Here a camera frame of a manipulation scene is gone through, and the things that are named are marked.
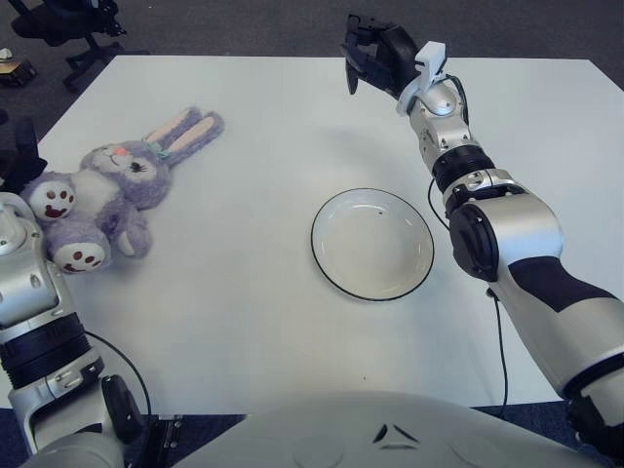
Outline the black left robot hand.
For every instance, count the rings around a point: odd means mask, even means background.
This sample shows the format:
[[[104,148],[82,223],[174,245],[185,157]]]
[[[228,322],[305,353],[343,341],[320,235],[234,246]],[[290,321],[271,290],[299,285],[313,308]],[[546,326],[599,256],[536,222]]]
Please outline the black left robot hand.
[[[20,194],[25,186],[46,169],[48,162],[38,150],[33,120],[20,118],[15,125],[15,148],[1,150],[1,190]]]

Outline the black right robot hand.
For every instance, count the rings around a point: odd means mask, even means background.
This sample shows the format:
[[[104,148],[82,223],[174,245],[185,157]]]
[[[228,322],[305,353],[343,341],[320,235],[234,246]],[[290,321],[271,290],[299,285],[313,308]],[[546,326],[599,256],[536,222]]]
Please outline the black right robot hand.
[[[350,14],[340,51],[345,57],[350,95],[363,81],[398,100],[404,88],[419,76],[414,61],[418,48],[393,22]]]

